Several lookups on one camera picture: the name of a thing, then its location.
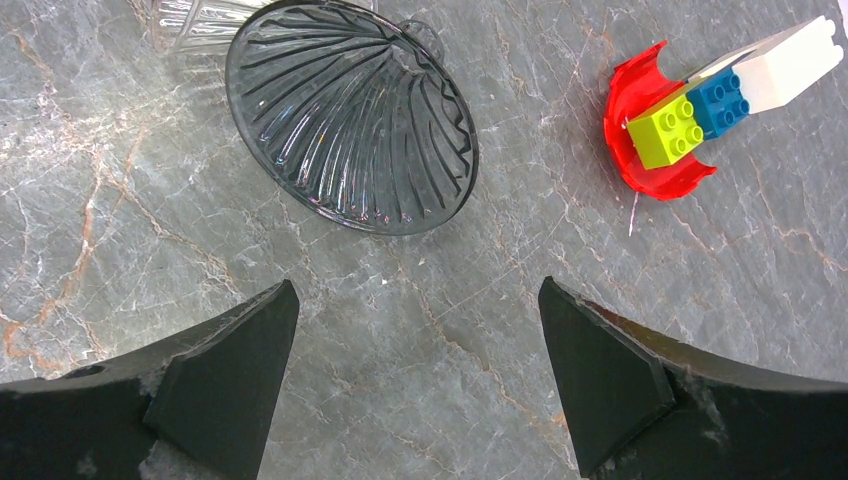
marble countertop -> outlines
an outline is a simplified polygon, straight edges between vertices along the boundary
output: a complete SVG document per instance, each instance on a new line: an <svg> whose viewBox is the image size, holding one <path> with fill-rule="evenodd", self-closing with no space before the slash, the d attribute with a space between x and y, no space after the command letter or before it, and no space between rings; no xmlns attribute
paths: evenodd
<svg viewBox="0 0 848 480"><path fill-rule="evenodd" d="M260 478L576 479L536 294L552 275L699 348L848 381L848 67L634 194L600 119L612 68L669 76L835 1L381 0L432 24L480 133L466 207L426 235L337 226L282 192L220 62L150 46L140 0L0 17L0 380L56 377L291 279L302 313Z"/></svg>

green lego brick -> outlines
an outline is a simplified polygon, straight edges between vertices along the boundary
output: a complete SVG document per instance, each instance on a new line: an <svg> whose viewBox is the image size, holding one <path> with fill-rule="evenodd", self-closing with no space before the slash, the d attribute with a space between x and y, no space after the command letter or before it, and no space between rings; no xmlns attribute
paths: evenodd
<svg viewBox="0 0 848 480"><path fill-rule="evenodd" d="M680 87L628 122L627 131L646 170L674 165L704 142L695 108L686 99L686 93L700 83Z"/></svg>

lego stud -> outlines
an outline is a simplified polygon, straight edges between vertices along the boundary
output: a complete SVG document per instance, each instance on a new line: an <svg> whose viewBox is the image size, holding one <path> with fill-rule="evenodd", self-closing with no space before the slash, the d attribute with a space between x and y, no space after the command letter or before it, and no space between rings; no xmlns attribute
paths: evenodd
<svg viewBox="0 0 848 480"><path fill-rule="evenodd" d="M690 145L698 144L704 141L704 129L695 125L686 130L686 141Z"/></svg>
<svg viewBox="0 0 848 480"><path fill-rule="evenodd" d="M742 100L733 104L733 113L737 117L744 117L751 111L751 104L747 100Z"/></svg>
<svg viewBox="0 0 848 480"><path fill-rule="evenodd" d="M724 80L725 87L728 91L733 92L735 90L739 90L739 87L742 86L742 80L739 79L739 75L733 74L727 77Z"/></svg>
<svg viewBox="0 0 848 480"><path fill-rule="evenodd" d="M718 124L722 128L729 128L729 127L733 126L733 122L735 120L736 120L736 115L734 115L733 112L731 112L729 110L725 110L724 112L721 113L721 115L718 116Z"/></svg>
<svg viewBox="0 0 848 480"><path fill-rule="evenodd" d="M666 113L660 116L660 127L663 130L671 131L677 125L677 118L674 114Z"/></svg>
<svg viewBox="0 0 848 480"><path fill-rule="evenodd" d="M716 85L707 91L707 97L710 102L720 102L724 98L724 87Z"/></svg>
<svg viewBox="0 0 848 480"><path fill-rule="evenodd" d="M681 102L677 107L677 116L683 119L692 118L695 115L695 106L692 102Z"/></svg>
<svg viewBox="0 0 848 480"><path fill-rule="evenodd" d="M671 151L672 155L674 155L675 157L680 157L684 153L686 153L686 147L687 147L686 140L683 140L682 138L679 138L679 137L675 138L671 142L669 142L668 147L669 147L668 149Z"/></svg>

black plastic part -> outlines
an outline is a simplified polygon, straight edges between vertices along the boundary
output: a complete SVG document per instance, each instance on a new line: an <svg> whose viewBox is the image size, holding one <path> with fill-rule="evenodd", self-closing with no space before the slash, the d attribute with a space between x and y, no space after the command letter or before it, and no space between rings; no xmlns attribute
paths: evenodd
<svg viewBox="0 0 848 480"><path fill-rule="evenodd" d="M599 480L848 478L848 385L698 350L585 301L551 278L542 285L539 307L581 475ZM604 359L597 350L609 350L609 342L641 353ZM635 380L610 381L608 375L644 369L646 356L661 362L674 404L634 434L632 414L620 410L622 400L650 392L656 378L640 375L644 385L636 386ZM621 427L617 436L610 435L611 424ZM612 453L601 460L606 452Z"/></svg>
<svg viewBox="0 0 848 480"><path fill-rule="evenodd" d="M539 308L580 474L587 476L668 412L674 395L659 358L614 327L586 321L588 312L556 289L542 289Z"/></svg>
<svg viewBox="0 0 848 480"><path fill-rule="evenodd" d="M286 281L126 355L0 385L0 478L139 478L160 438L228 478L255 478L298 309ZM222 445L240 451L221 455Z"/></svg>

blue lego brick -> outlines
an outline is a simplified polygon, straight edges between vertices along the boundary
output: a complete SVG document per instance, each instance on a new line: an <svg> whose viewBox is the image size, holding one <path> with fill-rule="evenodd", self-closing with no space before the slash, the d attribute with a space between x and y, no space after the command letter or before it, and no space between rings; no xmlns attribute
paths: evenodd
<svg viewBox="0 0 848 480"><path fill-rule="evenodd" d="M740 85L739 77L727 67L686 93L705 139L720 137L748 116L751 106L739 91Z"/></svg>

